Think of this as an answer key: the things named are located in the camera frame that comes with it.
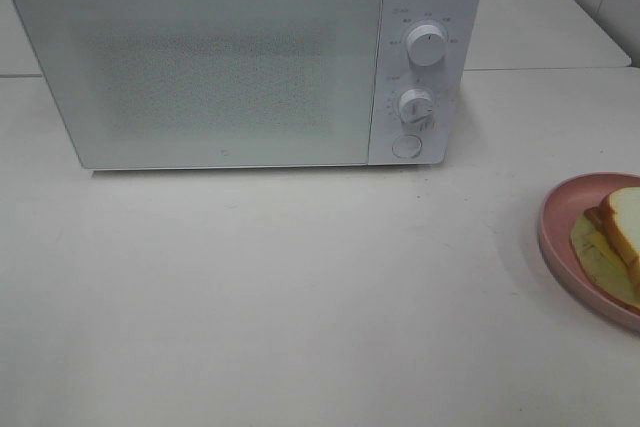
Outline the pink plate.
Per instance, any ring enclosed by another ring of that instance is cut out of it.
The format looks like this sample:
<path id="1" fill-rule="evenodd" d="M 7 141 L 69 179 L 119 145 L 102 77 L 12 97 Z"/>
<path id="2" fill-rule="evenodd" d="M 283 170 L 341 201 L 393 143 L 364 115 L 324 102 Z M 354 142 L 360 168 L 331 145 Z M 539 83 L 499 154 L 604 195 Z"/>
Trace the pink plate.
<path id="1" fill-rule="evenodd" d="M 556 280 L 583 306 L 628 330 L 639 330 L 639 312 L 594 286 L 582 270 L 570 232 L 578 217 L 589 207 L 619 188 L 637 187 L 637 175 L 596 172 L 565 180 L 545 197 L 538 216 L 537 237 L 541 254 Z"/>

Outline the white microwave door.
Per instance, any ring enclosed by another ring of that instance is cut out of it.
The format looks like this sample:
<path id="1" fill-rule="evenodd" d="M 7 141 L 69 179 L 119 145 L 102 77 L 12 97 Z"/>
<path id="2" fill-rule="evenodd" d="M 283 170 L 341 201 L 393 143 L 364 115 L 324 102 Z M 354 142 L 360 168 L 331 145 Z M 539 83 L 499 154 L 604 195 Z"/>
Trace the white microwave door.
<path id="1" fill-rule="evenodd" d="M 82 166 L 363 164 L 380 0 L 13 0 Z"/>

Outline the upper white power knob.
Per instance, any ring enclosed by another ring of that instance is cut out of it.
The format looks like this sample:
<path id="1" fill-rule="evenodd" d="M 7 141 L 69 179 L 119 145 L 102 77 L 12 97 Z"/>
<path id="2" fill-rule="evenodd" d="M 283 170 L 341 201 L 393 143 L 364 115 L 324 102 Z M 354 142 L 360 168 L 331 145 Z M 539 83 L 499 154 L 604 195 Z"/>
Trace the upper white power knob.
<path id="1" fill-rule="evenodd" d="M 445 55 L 448 36 L 443 26 L 435 22 L 422 22 L 407 33 L 405 45 L 410 61 L 418 67 L 438 63 Z"/>

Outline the white bread sandwich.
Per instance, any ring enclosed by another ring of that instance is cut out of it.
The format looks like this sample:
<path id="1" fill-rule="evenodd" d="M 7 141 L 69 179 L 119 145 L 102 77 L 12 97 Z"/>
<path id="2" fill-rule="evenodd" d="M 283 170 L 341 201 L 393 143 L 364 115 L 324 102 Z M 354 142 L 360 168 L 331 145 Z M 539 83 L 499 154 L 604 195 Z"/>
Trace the white bread sandwich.
<path id="1" fill-rule="evenodd" d="M 570 240 L 591 284 L 623 308 L 638 312 L 639 189 L 618 189 L 585 210 Z"/>

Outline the lower white timer knob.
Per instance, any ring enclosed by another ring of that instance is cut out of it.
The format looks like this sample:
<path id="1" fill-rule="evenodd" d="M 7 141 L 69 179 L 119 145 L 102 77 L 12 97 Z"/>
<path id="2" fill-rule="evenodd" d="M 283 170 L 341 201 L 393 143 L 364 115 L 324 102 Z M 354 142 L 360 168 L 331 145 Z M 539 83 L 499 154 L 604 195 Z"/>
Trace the lower white timer knob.
<path id="1" fill-rule="evenodd" d="M 404 124 L 420 123 L 428 119 L 434 107 L 434 99 L 428 90 L 409 89 L 398 99 L 398 114 Z"/>

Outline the round white door button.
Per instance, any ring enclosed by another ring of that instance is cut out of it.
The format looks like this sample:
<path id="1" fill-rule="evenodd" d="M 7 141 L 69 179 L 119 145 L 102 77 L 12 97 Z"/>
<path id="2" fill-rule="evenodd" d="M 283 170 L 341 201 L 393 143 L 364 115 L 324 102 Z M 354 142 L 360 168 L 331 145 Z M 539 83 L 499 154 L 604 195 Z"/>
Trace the round white door button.
<path id="1" fill-rule="evenodd" d="M 393 154 L 401 159 L 415 158 L 421 153 L 421 150 L 421 139 L 415 135 L 400 136 L 392 144 Z"/>

